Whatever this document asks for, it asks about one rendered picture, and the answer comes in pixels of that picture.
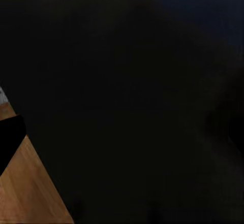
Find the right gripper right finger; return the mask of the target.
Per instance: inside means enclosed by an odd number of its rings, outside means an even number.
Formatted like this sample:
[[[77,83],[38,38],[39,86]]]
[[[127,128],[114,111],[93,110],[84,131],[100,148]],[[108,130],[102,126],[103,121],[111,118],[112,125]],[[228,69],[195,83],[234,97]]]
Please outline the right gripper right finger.
[[[244,156],[244,117],[232,116],[229,122],[228,134]]]

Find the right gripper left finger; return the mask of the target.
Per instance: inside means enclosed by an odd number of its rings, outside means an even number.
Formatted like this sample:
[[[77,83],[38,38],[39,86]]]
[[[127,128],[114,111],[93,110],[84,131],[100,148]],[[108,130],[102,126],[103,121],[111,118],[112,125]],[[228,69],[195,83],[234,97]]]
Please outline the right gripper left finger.
[[[23,116],[0,121],[0,176],[26,135]]]

